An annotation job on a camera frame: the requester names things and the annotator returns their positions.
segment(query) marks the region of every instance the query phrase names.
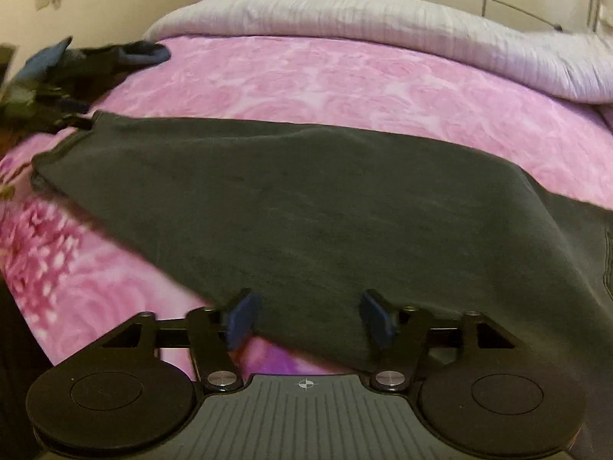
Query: white blanket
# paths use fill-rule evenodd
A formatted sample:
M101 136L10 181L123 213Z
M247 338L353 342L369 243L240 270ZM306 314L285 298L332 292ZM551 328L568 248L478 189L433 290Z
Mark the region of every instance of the white blanket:
M420 0L203 0L159 19L145 38L186 34L374 41L453 59L563 99L613 102L613 46L604 38L522 33Z

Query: metal bolt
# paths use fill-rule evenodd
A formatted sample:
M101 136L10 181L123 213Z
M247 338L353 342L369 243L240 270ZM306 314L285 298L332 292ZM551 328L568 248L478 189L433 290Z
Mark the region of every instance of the metal bolt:
M377 373L375 380L387 388L393 388L401 385L405 381L405 376L399 371L384 370Z
M233 371L218 370L208 374L208 383L219 388L226 388L234 384L238 377Z

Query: pink floral pattern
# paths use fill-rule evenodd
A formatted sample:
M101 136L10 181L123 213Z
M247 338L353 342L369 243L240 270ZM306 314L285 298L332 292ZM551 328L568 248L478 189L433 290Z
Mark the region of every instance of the pink floral pattern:
M167 39L172 60L129 77L98 106L127 116L314 122L427 136L519 164L551 191L613 209L613 136L594 110L440 57L342 39ZM105 236L60 199L33 194L36 135L0 162L0 270L58 363L143 310L179 318L204 301ZM163 354L191 373L185 352ZM343 371L259 337L245 375Z

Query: dark gray cloth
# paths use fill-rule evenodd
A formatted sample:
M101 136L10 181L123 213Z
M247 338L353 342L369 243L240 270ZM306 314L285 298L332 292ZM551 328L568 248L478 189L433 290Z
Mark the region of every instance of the dark gray cloth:
M262 334L349 367L376 359L364 289L488 313L583 383L574 454L613 458L613 213L480 151L322 125L103 113L34 167L180 283L259 290Z

